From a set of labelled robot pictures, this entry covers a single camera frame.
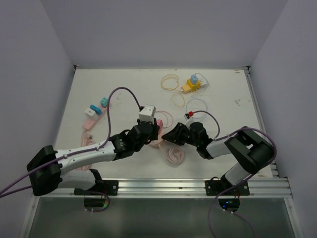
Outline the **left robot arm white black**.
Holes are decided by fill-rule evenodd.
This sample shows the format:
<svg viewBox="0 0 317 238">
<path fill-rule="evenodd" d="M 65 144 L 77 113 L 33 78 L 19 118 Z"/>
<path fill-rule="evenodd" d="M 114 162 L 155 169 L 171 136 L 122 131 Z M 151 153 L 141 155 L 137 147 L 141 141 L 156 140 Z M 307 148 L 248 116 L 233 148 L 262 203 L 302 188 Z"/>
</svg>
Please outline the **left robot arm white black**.
<svg viewBox="0 0 317 238">
<path fill-rule="evenodd" d="M 57 188 L 74 188 L 77 195 L 103 194 L 106 185 L 96 169 L 81 167 L 111 162 L 132 156 L 144 145 L 157 140 L 160 126 L 156 121 L 137 121 L 131 130 L 113 135 L 103 144 L 56 151 L 43 147 L 27 165 L 31 188 L 35 196 L 47 195 Z"/>
</svg>

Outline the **pink plug adapter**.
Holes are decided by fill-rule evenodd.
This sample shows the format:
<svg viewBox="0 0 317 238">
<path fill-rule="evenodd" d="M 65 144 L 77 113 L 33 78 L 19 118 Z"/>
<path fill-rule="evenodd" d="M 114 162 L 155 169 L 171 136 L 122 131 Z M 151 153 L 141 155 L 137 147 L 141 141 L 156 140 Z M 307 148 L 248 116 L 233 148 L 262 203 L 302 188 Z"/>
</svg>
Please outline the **pink plug adapter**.
<svg viewBox="0 0 317 238">
<path fill-rule="evenodd" d="M 163 121 L 161 119 L 157 120 L 157 126 L 159 127 L 159 129 L 158 129 L 158 137 L 160 137 L 161 132 L 163 130 Z"/>
</svg>

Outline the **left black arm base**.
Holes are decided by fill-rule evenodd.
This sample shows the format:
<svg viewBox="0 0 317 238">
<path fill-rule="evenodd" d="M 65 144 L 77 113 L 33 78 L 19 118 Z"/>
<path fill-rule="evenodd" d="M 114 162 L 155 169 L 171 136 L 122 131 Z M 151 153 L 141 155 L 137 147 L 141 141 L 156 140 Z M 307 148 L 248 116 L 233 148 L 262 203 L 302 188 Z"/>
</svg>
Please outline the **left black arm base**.
<svg viewBox="0 0 317 238">
<path fill-rule="evenodd" d="M 99 182 L 95 184 L 92 188 L 88 190 L 82 190 L 79 188 L 74 189 L 74 195 L 108 195 L 108 196 L 117 196 L 119 188 L 118 180 L 103 180 L 103 182 Z"/>
</svg>

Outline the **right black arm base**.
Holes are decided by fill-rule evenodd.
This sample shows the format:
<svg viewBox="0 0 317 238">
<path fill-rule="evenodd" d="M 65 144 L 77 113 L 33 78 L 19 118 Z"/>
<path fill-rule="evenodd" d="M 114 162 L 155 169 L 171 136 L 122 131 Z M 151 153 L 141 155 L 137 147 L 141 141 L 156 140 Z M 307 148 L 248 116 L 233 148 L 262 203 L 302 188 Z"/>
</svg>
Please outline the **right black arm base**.
<svg viewBox="0 0 317 238">
<path fill-rule="evenodd" d="M 216 196 L 226 189 L 232 187 L 232 185 L 224 179 L 213 177 L 211 179 L 204 180 L 206 196 Z M 248 183 L 245 182 L 235 188 L 231 188 L 228 192 L 223 194 L 224 196 L 248 196 L 250 195 Z"/>
</svg>

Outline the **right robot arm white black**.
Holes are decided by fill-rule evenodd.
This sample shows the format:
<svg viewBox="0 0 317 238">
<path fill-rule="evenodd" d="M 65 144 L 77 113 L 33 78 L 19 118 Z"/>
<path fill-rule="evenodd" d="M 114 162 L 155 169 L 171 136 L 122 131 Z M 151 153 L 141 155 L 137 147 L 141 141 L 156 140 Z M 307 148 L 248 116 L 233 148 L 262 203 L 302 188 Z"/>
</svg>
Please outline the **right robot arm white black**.
<svg viewBox="0 0 317 238">
<path fill-rule="evenodd" d="M 162 139 L 178 146 L 192 145 L 202 158 L 208 160 L 233 155 L 237 163 L 220 179 L 220 188 L 228 195 L 233 194 L 239 184 L 268 166 L 277 154 L 272 139 L 262 131 L 247 126 L 228 136 L 212 139 L 200 122 L 194 122 L 189 127 L 178 123 Z"/>
</svg>

